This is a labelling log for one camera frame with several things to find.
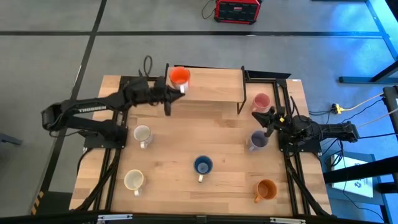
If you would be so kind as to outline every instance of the yellow cable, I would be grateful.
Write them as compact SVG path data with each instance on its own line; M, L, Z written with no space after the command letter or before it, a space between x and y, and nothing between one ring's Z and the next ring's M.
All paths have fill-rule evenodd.
M394 112L396 112L396 111L398 111L398 108L396 108L395 110L392 110L392 111L391 111L390 113L388 113L388 114L385 114L385 115L381 116L380 118L374 119L374 120L369 121L369 122L364 123L364 124L361 124L361 125L359 125L359 126L356 127L356 128L360 128L360 127L365 126L365 125L367 125L367 124L370 124L370 123L373 123L373 122L375 122L375 121L378 121L378 120L380 120L381 118L383 118L383 117L385 117L385 116L388 116L388 115L390 115L390 114L392 114L392 113L394 113Z
M369 99L365 100L364 102L362 102L362 103L360 103L360 104L358 104L358 105L356 105L356 106L354 106L353 108L350 108L350 109L344 109L344 108L340 107L340 111L350 111L350 110L353 110L353 109L355 109L355 108L361 106L362 104L368 102L369 100L375 99L376 97L380 96L381 94L383 94L383 93L377 94L376 96L374 96L374 97L372 97L372 98L369 98Z

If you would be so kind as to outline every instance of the floor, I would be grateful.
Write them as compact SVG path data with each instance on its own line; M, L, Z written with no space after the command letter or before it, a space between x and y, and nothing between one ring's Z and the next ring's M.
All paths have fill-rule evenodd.
M291 73L303 80L312 111L326 110L332 103L350 107L382 91L384 85L347 85L339 76L370 77L394 59L378 33L363 2L313 2L310 0L264 1L252 26L219 24L203 20L200 10L206 0L112 0L106 3L99 31L275 31L351 32L345 37L226 36L226 35L134 35L95 38L78 99L98 93L103 75L137 75L145 55L154 59L151 75L161 75L165 64ZM7 144L0 150L0 217L30 213L53 149L53 139L41 127L40 112L52 103L70 97L80 65L85 60L88 35L16 36L1 31L91 31L101 0L3 0L0 2L0 132L22 139L21 147ZM398 49L398 24L383 0L371 4ZM214 4L209 4L210 13ZM330 116L339 123L353 112ZM378 103L351 121L363 124L386 113ZM327 116L314 117L319 123ZM388 118L365 126L360 135L392 132ZM50 190L72 192L76 164L83 138L65 138ZM345 144L347 151L373 153L376 159L396 156L394 136L363 139ZM391 176L382 177L391 181ZM387 196L391 211L397 210L397 195ZM331 200L341 218L380 219L358 210L347 201ZM377 212L375 206L367 205Z

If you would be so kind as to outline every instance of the blue mug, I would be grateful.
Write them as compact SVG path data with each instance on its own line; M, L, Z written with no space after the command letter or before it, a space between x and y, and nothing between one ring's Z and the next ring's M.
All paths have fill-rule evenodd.
M213 162L207 156L199 156L195 159L195 163L193 164L195 171L199 174L199 183L202 182L203 176L210 173L213 168Z

